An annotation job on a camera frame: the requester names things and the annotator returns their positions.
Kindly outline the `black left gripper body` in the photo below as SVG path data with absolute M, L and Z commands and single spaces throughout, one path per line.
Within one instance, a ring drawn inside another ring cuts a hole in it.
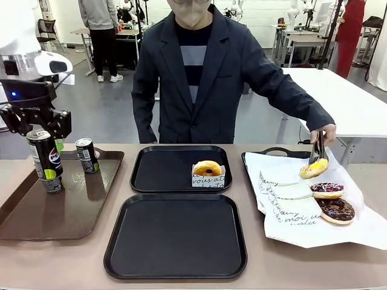
M 13 100 L 1 103 L 1 117 L 3 120 L 11 115 L 22 117 L 22 113 L 27 118 L 37 115 L 37 118 L 42 118 L 45 123 L 52 122 L 58 115 L 58 111 L 53 106 L 50 97 L 35 97 L 28 100 Z

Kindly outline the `person's left hand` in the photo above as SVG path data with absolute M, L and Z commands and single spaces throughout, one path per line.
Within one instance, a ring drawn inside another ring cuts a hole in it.
M 323 132 L 324 146 L 328 146 L 336 139 L 336 125 L 327 124 L 321 128 L 310 132 L 310 143 L 313 144 L 317 141 L 319 132 Z

